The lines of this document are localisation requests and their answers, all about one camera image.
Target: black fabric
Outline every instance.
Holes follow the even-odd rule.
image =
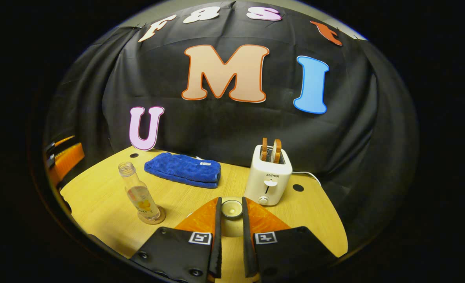
[[[184,24],[191,12],[220,6],[220,15]],[[271,22],[247,18],[253,6],[273,7],[283,17]],[[294,171],[313,172],[336,207],[348,234],[349,250],[373,236],[394,213],[412,179],[417,157],[417,124],[400,77],[368,41],[338,34],[342,46],[322,36],[297,11],[258,2],[216,2],[175,12],[177,17],[139,43],[151,23],[117,28],[98,40],[60,84],[46,128],[47,143],[76,134],[85,159],[71,179],[130,146],[130,109],[162,106],[156,148],[249,166],[263,137],[279,138]],[[160,15],[159,19],[169,15]],[[186,48],[212,45],[227,61],[243,44],[265,46],[262,103],[237,102],[226,94],[203,100],[181,97],[187,87]],[[325,114],[300,111],[302,66],[297,56],[325,62]],[[142,138],[150,116],[141,118]]]

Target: blue towel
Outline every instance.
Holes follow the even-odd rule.
[[[217,188],[220,164],[182,154],[162,153],[145,163],[143,170],[171,181],[202,188]]]

